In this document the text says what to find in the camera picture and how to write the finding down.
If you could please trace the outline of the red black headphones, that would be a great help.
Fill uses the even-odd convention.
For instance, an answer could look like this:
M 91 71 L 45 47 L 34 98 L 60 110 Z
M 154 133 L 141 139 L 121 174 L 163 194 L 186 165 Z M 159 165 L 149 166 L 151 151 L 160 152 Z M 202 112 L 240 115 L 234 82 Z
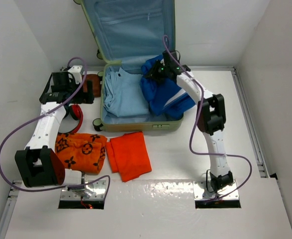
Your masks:
M 72 130 L 67 132 L 59 132 L 59 134 L 75 134 L 82 126 L 84 115 L 81 107 L 78 104 L 68 106 L 66 110 L 66 117 L 68 115 L 70 115 L 73 120 L 76 120 L 78 124 Z

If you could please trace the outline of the brown towel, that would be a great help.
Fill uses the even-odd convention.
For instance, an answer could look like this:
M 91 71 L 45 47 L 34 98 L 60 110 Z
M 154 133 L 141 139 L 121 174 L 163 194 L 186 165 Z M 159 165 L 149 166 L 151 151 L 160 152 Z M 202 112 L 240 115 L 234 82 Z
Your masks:
M 91 92 L 95 98 L 101 96 L 101 81 L 102 77 L 97 74 L 87 74 L 83 91 L 85 93 Z

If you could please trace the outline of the royal blue shirt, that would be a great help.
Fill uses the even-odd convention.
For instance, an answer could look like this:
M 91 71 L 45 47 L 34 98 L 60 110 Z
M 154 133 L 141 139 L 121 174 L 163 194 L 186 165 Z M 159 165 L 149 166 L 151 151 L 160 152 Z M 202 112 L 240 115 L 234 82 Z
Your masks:
M 162 62 L 163 55 L 151 58 L 141 66 L 141 91 L 152 113 L 157 116 L 166 114 L 178 120 L 185 111 L 195 106 L 195 102 L 171 79 L 165 78 L 162 83 L 157 83 L 154 79 L 145 77 L 157 61 Z

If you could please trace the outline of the light blue trousers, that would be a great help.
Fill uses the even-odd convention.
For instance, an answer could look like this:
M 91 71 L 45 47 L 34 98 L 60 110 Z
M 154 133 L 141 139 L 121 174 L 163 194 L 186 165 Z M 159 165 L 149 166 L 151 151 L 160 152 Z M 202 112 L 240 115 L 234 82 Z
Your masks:
M 116 117 L 134 117 L 149 114 L 140 82 L 141 74 L 130 74 L 120 68 L 105 76 L 104 108 Z

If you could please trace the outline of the orange black patterned towel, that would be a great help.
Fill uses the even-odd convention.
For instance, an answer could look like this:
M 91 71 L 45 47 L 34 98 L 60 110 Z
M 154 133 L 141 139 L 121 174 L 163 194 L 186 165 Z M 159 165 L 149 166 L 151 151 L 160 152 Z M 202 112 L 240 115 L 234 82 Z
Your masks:
M 66 169 L 99 174 L 105 160 L 107 138 L 99 134 L 60 133 L 55 152 Z

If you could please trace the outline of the plain orange shirt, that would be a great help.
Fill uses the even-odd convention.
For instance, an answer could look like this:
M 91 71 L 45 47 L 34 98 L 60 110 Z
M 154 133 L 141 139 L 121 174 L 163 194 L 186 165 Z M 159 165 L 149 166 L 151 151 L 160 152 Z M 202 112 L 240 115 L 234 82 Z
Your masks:
M 112 173 L 119 173 L 122 182 L 152 171 L 142 132 L 112 138 L 105 146 Z

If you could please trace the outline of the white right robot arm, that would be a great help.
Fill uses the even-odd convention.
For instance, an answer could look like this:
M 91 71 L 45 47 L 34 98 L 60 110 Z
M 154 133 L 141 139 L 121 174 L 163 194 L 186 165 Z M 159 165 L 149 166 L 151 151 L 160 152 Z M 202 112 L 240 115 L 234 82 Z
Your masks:
M 226 123 L 225 102 L 221 94 L 214 94 L 204 87 L 187 65 L 181 65 L 176 51 L 164 51 L 163 59 L 157 60 L 147 78 L 162 81 L 169 78 L 197 103 L 194 129 L 202 132 L 210 158 L 210 185 L 206 190 L 217 194 L 221 189 L 233 184 L 233 174 L 227 163 L 223 143 Z

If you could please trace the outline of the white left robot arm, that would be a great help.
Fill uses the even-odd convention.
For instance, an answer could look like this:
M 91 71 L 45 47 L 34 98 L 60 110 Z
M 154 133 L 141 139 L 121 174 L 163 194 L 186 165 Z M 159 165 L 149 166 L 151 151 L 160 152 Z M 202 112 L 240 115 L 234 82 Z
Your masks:
M 78 125 L 70 130 L 76 133 L 83 122 L 80 104 L 94 101 L 92 84 L 83 88 L 83 70 L 80 65 L 53 72 L 40 96 L 40 116 L 30 141 L 15 153 L 15 162 L 27 188 L 80 185 L 82 174 L 65 167 L 57 155 L 56 138 L 62 120 L 71 116 Z

